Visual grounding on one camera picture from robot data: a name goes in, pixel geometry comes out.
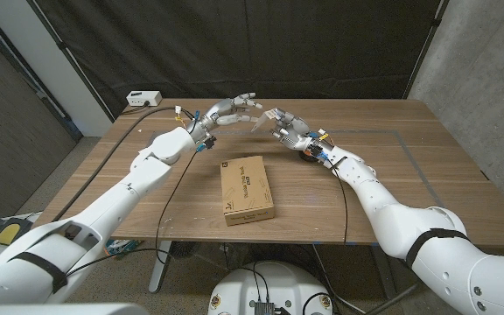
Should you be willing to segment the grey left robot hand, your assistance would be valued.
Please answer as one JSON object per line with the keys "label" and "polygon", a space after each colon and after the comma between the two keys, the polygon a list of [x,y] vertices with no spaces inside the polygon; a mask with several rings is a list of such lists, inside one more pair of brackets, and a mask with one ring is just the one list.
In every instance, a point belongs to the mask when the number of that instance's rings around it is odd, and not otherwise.
{"label": "grey left robot hand", "polygon": [[192,140],[198,144],[211,136],[211,131],[240,122],[256,122],[257,118],[245,115],[251,109],[262,109],[263,105],[254,100],[254,92],[240,94],[216,102],[205,114],[201,114],[187,128]]}

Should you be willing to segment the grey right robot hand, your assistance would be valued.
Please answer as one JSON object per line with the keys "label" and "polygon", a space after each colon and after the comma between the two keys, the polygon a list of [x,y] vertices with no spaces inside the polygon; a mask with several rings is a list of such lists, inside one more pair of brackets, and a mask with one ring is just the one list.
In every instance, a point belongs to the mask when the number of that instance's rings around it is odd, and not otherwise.
{"label": "grey right robot hand", "polygon": [[347,154],[337,146],[332,146],[322,136],[311,131],[301,117],[280,108],[269,111],[275,120],[275,127],[270,133],[283,146],[298,151],[299,156],[309,162],[319,162],[326,168],[335,168],[347,158]]}

